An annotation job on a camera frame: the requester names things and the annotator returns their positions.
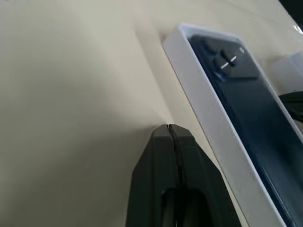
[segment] white table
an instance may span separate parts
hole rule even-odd
[[[277,91],[269,64],[303,50],[277,0],[0,0],[0,226],[123,227],[164,123],[218,166],[161,47],[180,22],[242,37]]]

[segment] beige table surface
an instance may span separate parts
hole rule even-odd
[[[161,47],[180,22],[242,37],[277,90],[269,64],[303,50],[277,0],[0,0],[0,227],[123,227],[164,123],[218,166]]]

